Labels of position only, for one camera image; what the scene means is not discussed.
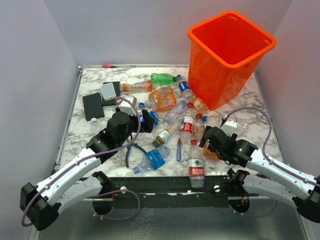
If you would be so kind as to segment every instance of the marble table top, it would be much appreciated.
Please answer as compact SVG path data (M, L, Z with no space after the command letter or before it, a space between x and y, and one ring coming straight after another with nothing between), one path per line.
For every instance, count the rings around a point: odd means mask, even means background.
M188 67L182 66L170 66L170 67L128 67L128 68L85 68L79 85L78 93L76 96L74 110L71 116L70 126L67 133L67 138L64 144L63 153L61 157L61 165L63 167L70 162L79 152L86 146L86 143L93 137L91 132L91 122L86 121L84 113L84 105L82 97L89 94L98 93L100 87L104 82L116 82L121 83L137 83L145 80L150 80L152 73L168 73L176 76L177 74L183 77L188 77ZM137 98L137 102L145 102L148 100L149 93L136 93L132 94ZM265 105L259 87L252 74L241 92L237 97L231 100L229 103L218 108L216 111L209 111L208 117L218 117L227 114L229 111L244 107L251 106L265 110ZM98 122L102 126L106 126L108 119L115 112L115 106L104 107L105 117L99 118ZM160 133L165 127L166 123L163 122L165 112L159 112L159 125L157 127L157 134ZM245 139L262 147L265 137L268 133L268 121L262 114L254 110L242 110L232 115L239 121L246 122L246 130L239 135L240 139ZM126 168L124 159L118 159L116 156L108 159L104 164L95 168L91 172L85 175L90 176L93 172L103 171L109 177L171 177L171 176L188 176L188 150L190 145L182 145L182 160L176 161L178 135L173 136L165 146L171 148L170 156L167 162L151 172L143 172L134 174L132 168L137 166L143 158L143 153L139 150L132 148L129 156L129 167ZM147 152L154 149L153 145L146 142L137 143L143 147ZM281 153L279 151L278 144L274 135L271 138L266 147L266 153L275 159L282 161ZM209 168L209 160L204 160L204 170L206 176L212 175L225 175L227 171L232 167L234 171L240 169L239 166L228 166L223 161L216 164L215 169Z

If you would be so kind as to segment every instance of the blue pliers handle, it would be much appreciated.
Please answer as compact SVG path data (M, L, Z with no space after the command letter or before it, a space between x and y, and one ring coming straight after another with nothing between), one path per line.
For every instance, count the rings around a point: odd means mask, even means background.
M126 154L125 154L125 165L127 168L129 168L129 154L130 154L131 146L134 146L136 149L139 149L141 152L143 152L144 155L147 154L146 150L144 150L142 147L140 147L138 145L138 143L134 143L134 144L127 146L126 148L128 150L126 151Z

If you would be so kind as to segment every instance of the orange bin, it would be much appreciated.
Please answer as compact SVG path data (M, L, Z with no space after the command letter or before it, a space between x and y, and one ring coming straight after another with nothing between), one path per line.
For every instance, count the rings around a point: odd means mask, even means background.
M188 83L210 110L236 97L276 39L235 11L226 11L188 31Z

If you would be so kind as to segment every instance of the green bottle cap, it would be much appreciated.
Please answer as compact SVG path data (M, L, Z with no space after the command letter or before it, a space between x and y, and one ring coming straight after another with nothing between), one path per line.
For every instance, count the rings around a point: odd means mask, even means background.
M154 140L152 142L153 146L155 146L156 148L159 148L161 146L161 144L157 141L157 140Z

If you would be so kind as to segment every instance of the gray wall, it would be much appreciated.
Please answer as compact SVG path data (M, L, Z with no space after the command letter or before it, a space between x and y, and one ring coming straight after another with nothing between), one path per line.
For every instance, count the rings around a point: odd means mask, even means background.
M259 84L286 162L320 175L320 1L295 0L258 67ZM315 224L320 239L320 225Z
M0 239L28 239L20 189L51 173L78 68L42 0L0 3Z
M292 0L45 0L80 65L188 64L188 28L236 10L273 34Z

